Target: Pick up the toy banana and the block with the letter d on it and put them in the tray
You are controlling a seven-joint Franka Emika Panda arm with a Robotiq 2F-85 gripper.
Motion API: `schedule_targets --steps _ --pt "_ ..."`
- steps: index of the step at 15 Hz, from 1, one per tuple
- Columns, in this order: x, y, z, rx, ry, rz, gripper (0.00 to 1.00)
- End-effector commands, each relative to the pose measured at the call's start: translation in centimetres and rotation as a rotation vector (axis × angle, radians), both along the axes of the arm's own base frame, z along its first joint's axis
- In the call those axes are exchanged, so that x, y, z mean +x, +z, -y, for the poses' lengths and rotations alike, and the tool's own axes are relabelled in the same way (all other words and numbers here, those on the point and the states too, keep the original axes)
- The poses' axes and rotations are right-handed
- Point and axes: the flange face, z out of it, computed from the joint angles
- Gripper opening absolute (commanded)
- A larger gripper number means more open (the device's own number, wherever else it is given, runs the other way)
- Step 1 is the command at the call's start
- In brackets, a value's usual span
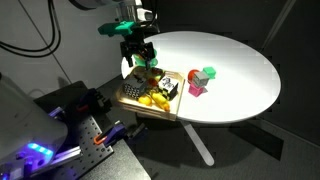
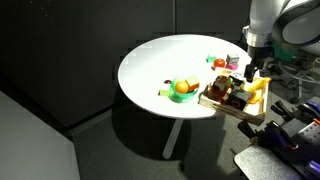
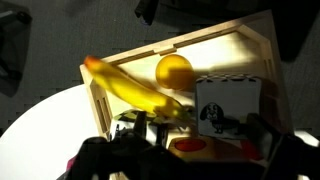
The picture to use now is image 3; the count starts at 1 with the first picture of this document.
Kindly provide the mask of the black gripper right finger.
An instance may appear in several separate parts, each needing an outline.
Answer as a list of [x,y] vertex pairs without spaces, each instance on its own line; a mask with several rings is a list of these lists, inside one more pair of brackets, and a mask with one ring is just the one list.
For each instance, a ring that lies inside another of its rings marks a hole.
[[299,162],[300,140],[288,132],[281,132],[260,115],[247,116],[245,134],[269,165],[296,166]]

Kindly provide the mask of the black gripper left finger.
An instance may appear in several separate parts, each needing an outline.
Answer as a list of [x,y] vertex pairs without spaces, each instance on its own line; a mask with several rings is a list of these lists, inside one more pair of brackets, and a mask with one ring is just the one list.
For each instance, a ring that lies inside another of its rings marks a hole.
[[146,137],[146,112],[139,111],[135,120],[133,131],[141,137]]

